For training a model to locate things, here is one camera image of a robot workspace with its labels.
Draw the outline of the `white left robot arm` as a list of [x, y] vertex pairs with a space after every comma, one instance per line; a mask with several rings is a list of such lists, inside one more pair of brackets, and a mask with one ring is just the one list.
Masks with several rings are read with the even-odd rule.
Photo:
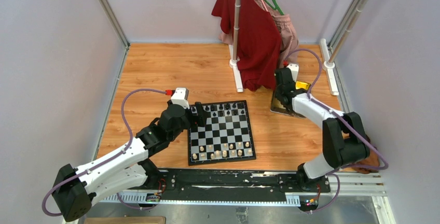
[[169, 103], [159, 118], [120, 148], [78, 167], [61, 167], [51, 195], [64, 220], [77, 220], [102, 199], [126, 189], [163, 186], [163, 176], [150, 157], [167, 148], [184, 130], [204, 127], [210, 115], [200, 102], [191, 108]]

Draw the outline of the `yellow metal tin box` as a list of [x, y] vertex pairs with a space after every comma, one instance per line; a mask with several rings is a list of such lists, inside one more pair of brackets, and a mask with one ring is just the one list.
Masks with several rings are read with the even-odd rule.
[[[308, 90], [310, 88], [311, 84], [307, 82], [298, 81], [296, 82], [296, 89], [304, 89]], [[272, 94], [272, 100], [270, 105], [270, 111], [276, 114], [282, 114], [286, 116], [291, 116], [299, 119], [305, 119], [303, 115], [297, 114], [297, 113], [289, 113], [284, 106], [281, 104], [281, 102], [276, 98], [276, 92], [274, 91]]]

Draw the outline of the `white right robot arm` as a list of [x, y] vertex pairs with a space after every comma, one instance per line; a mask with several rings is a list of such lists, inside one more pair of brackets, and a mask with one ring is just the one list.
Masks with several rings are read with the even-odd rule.
[[310, 191], [317, 179], [327, 173], [366, 159], [370, 155], [360, 116], [344, 113], [318, 101], [307, 90], [296, 88], [294, 71], [290, 67], [275, 70], [275, 98], [290, 115], [302, 116], [322, 130], [322, 153], [297, 169], [296, 184]]

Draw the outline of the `black white chess board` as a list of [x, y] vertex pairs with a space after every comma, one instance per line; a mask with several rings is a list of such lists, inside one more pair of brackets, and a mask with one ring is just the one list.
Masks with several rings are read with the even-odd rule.
[[[205, 103], [209, 112], [204, 127], [188, 131], [188, 165], [256, 159], [250, 115], [246, 100]], [[222, 151], [228, 151], [223, 158]]]

